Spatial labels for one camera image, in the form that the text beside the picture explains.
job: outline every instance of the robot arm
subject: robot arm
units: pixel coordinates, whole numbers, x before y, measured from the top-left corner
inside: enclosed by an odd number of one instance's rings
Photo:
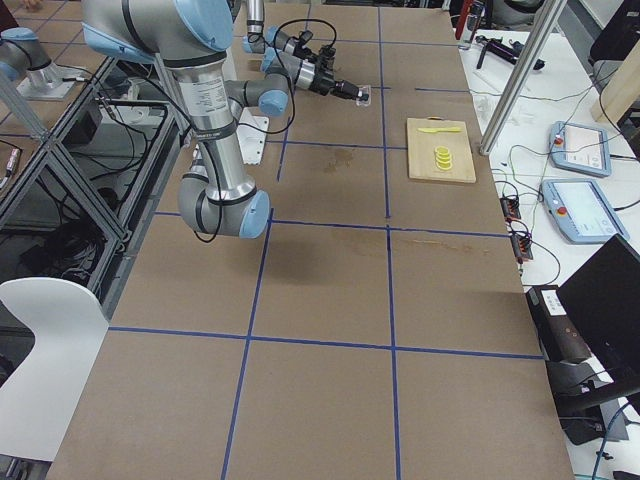
[[[28,28],[17,27],[0,34],[0,70],[14,81],[28,75],[35,88],[53,89],[62,84],[62,72],[49,58]]]
[[[225,83],[222,75],[233,40],[227,2],[84,0],[83,11],[85,39],[93,49],[138,63],[152,63],[159,54],[177,81],[202,153],[202,165],[195,165],[181,182],[179,208],[185,222],[203,233],[259,236],[270,204],[244,169],[227,98],[227,88],[236,91],[238,86]],[[285,74],[271,71],[238,96],[267,114],[281,113],[288,102]]]

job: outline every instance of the white chair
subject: white chair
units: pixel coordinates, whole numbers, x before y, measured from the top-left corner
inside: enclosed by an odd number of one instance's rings
[[[108,323],[96,297],[66,280],[8,281],[0,301],[35,335],[32,351],[0,387],[0,454],[52,462]]]

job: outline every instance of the white desk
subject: white desk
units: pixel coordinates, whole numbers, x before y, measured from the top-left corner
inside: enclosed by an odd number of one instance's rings
[[[504,42],[509,39],[525,42],[525,32],[491,32],[480,31],[478,35],[491,37],[503,37]],[[481,47],[474,45],[468,51],[461,51],[462,62],[469,86],[474,94],[476,113],[481,129],[487,123],[495,109],[499,97],[479,92],[493,94],[500,93],[507,83],[512,72],[512,65],[487,52],[481,70],[476,70],[476,64],[480,56]],[[611,125],[597,124],[591,114],[590,108],[598,99],[595,88],[586,89],[591,81],[584,72],[580,61],[571,50],[566,38],[559,34],[553,34],[543,50],[541,58],[545,60],[545,67],[533,72],[527,80],[522,95],[528,97],[562,98],[568,95],[584,92],[586,95],[568,98],[553,102],[549,100],[534,100],[521,98],[518,100],[512,115],[502,131],[498,143],[491,152],[489,161],[494,170],[495,180],[507,180],[518,187],[520,194],[528,190],[514,182],[512,172],[516,173],[516,179],[534,189],[538,189],[543,178],[585,178],[585,176],[560,170],[551,163],[547,164],[546,155],[535,155],[523,148],[516,148],[512,152],[511,160],[509,151],[513,145],[524,145],[536,152],[547,152],[549,145],[549,130],[551,125],[559,120],[566,121],[575,110],[572,121],[585,125],[599,125],[607,129],[610,135],[609,148],[611,153],[633,156],[633,152],[622,136],[619,136]],[[598,179],[605,195],[614,207],[628,205],[640,198],[640,163],[634,160],[613,159],[613,174],[605,179]],[[498,193],[503,190],[504,184],[496,185]],[[505,187],[505,193],[513,193],[510,186]],[[551,250],[561,264],[560,274],[554,283],[562,284],[570,277],[600,245],[573,245],[570,244],[556,228],[546,208],[542,204],[536,206],[535,195],[521,197],[521,213],[523,221],[529,228],[533,227],[533,239]],[[640,251],[640,206],[618,212],[618,215],[631,236],[631,245]],[[523,285],[543,284],[551,281],[557,273],[555,260],[544,250],[533,247],[534,260],[527,262],[523,268]],[[635,411],[627,408],[625,413],[629,418],[638,421]],[[640,474],[640,427],[628,428],[630,441],[609,442],[605,451],[614,456],[613,460],[602,460],[598,475],[605,478],[613,478],[614,470],[624,470]],[[595,462],[595,452],[600,447],[600,440],[589,442],[580,447],[572,445],[567,440],[567,449],[571,456],[571,462],[576,474],[592,473]]]

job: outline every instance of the metal pole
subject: metal pole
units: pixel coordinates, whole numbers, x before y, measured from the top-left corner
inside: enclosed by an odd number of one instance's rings
[[[533,30],[529,35],[518,63],[516,63],[513,69],[513,73],[509,77],[509,81],[504,88],[504,93],[498,102],[498,106],[495,112],[493,112],[491,120],[489,120],[487,130],[482,137],[482,142],[480,143],[480,153],[482,155],[488,155],[493,149],[504,124],[511,114],[511,110],[513,110],[518,100],[520,91],[524,87],[527,77],[533,69],[533,65],[540,56],[542,47],[544,47],[549,34],[553,30],[566,4],[567,0],[546,0],[542,9],[536,15]]]

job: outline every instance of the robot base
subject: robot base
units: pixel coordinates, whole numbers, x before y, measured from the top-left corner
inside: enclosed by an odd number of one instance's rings
[[[254,117],[246,108],[242,111],[240,123],[253,125],[264,132],[269,129],[269,118]],[[247,165],[259,165],[262,160],[267,134],[246,125],[240,125],[237,134],[244,163]]]

